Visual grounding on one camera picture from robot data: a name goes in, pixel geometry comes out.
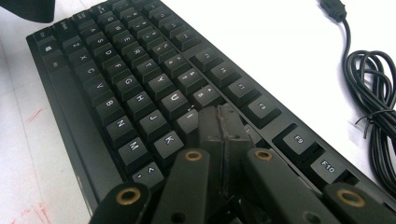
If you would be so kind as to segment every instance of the function key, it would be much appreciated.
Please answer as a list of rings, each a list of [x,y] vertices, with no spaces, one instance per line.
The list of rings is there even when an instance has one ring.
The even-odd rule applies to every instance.
[[[279,149],[294,163],[301,164],[315,149],[318,143],[312,133],[292,124],[274,140]]]
[[[264,96],[260,96],[242,110],[254,125],[260,129],[280,115],[280,110]]]
[[[222,63],[222,59],[212,49],[204,49],[191,58],[191,62],[197,66],[201,72],[205,73],[214,66]]]
[[[259,94],[253,84],[243,77],[225,88],[224,93],[236,106],[244,105]]]
[[[201,41],[198,39],[196,34],[190,30],[186,30],[181,34],[176,35],[172,42],[181,50],[185,51],[199,44]]]

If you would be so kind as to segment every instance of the white surface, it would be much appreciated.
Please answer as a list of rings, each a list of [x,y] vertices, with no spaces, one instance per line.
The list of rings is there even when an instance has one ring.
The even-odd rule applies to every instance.
[[[100,1],[57,1],[55,21]],[[341,72],[345,34],[318,2],[164,0],[301,120],[374,179],[363,114]],[[396,57],[394,4],[344,0],[352,50]],[[48,24],[0,8],[0,223],[87,223],[89,214],[25,37]]]

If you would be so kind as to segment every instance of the j key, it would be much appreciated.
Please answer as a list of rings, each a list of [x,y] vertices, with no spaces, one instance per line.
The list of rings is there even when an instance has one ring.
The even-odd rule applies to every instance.
[[[158,28],[162,28],[166,23],[169,23],[175,19],[173,13],[168,10],[158,12],[151,18],[152,23]]]
[[[191,100],[198,109],[202,109],[210,105],[219,105],[223,102],[221,96],[210,85],[207,85],[194,93]]]
[[[219,88],[223,88],[236,81],[240,76],[229,63],[221,63],[210,69],[206,76]]]
[[[163,97],[175,91],[176,87],[166,74],[162,74],[147,84],[147,90],[154,101],[160,101]]]
[[[157,63],[163,63],[170,57],[177,54],[168,42],[161,43],[160,45],[152,48],[148,53]]]
[[[154,48],[163,41],[163,37],[155,30],[142,35],[139,39],[139,43],[147,50]]]
[[[243,77],[224,89],[224,93],[236,105],[241,106],[253,99],[259,92]]]
[[[194,55],[191,58],[191,62],[194,63],[201,72],[205,73],[221,63],[222,59],[212,49],[204,49]]]
[[[276,137],[275,143],[296,164],[301,164],[318,147],[313,134],[294,124]]]
[[[137,136],[136,129],[126,116],[110,123],[106,129],[113,148],[122,147]]]
[[[91,17],[91,13],[87,10],[74,14],[72,16],[72,22],[80,31],[95,24]]]
[[[186,113],[191,106],[180,91],[174,91],[160,101],[159,107],[168,120],[174,120]]]
[[[183,147],[183,142],[174,131],[166,134],[154,143],[155,155],[162,167],[171,165],[174,162],[177,153]]]
[[[183,33],[176,35],[172,42],[181,50],[185,51],[199,44],[201,41],[198,39],[196,34],[190,30],[186,30]]]
[[[150,188],[151,192],[155,192],[163,185],[163,174],[155,162],[150,163],[143,169],[139,170],[132,176],[135,183],[141,183]]]
[[[169,38],[173,39],[176,35],[179,35],[186,31],[186,27],[184,26],[184,22],[182,21],[173,21],[172,23],[165,24],[161,31]]]
[[[79,40],[78,32],[68,19],[56,22],[53,24],[53,29],[59,42],[62,43],[63,48],[69,46],[74,41]]]
[[[135,172],[151,159],[151,154],[139,137],[120,147],[119,154],[122,167],[127,174]]]
[[[170,130],[170,125],[159,110],[154,110],[139,121],[142,135],[148,142],[153,142]]]
[[[155,110],[156,106],[152,103],[145,91],[138,93],[126,102],[128,112],[131,114],[133,121],[138,121],[148,113]]]
[[[146,84],[156,76],[162,74],[163,71],[152,59],[150,59],[138,65],[135,69],[135,73],[137,80],[142,84]]]
[[[175,79],[175,84],[184,95],[188,96],[193,92],[200,90],[204,85],[206,85],[206,81],[195,71],[195,69],[192,68],[178,76],[177,79]]]
[[[125,114],[115,97],[102,102],[95,110],[103,127]]]
[[[191,68],[190,64],[179,54],[166,60],[161,64],[161,68],[171,79],[178,77]]]
[[[263,128],[274,118],[280,115],[280,110],[264,96],[260,96],[255,101],[245,106],[242,110],[258,128]]]
[[[76,75],[81,82],[85,82],[99,74],[99,68],[96,66],[94,61],[89,61],[76,68]]]
[[[143,87],[139,84],[134,76],[128,76],[123,80],[117,82],[116,90],[120,99],[125,102],[141,92],[143,90]]]
[[[34,37],[35,37],[35,42],[37,43],[38,46],[46,44],[51,40],[56,40],[53,30],[50,29],[50,27],[46,27],[42,30],[35,32]]]

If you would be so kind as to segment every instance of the keyboard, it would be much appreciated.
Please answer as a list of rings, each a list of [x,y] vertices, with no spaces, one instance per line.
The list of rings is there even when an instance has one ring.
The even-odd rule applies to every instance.
[[[228,105],[318,195],[345,182],[396,202],[161,1],[110,0],[26,37],[92,211],[122,182],[161,191],[197,146],[198,113]]]

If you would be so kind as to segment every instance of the keycap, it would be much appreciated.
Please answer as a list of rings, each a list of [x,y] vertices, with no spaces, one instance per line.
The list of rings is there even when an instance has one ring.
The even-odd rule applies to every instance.
[[[183,147],[184,144],[175,131],[166,134],[154,143],[155,155],[162,167],[171,165],[174,162],[177,153]]]
[[[222,63],[222,59],[212,49],[204,49],[195,54],[191,58],[191,62],[194,63],[201,72],[205,73],[219,63]]]
[[[135,172],[151,159],[151,154],[139,137],[120,147],[119,154],[126,174]]]
[[[263,128],[281,113],[274,103],[264,96],[260,96],[242,110],[258,128]]]
[[[257,94],[259,94],[252,83],[243,77],[230,84],[223,90],[223,92],[236,106],[244,105],[248,101],[254,99]]]
[[[126,102],[128,112],[131,114],[133,121],[138,121],[148,113],[155,110],[156,106],[152,103],[145,91],[138,93]]]
[[[170,124],[166,121],[159,110],[154,110],[139,121],[144,139],[148,142],[157,140],[166,134]]]
[[[223,62],[210,69],[210,71],[206,73],[206,76],[221,89],[230,85],[240,77],[227,62]]]
[[[175,85],[166,74],[155,77],[147,84],[149,95],[154,101],[160,101],[163,97],[176,90]]]
[[[136,130],[126,116],[112,122],[106,127],[106,129],[113,148],[121,147],[128,141],[137,137]]]

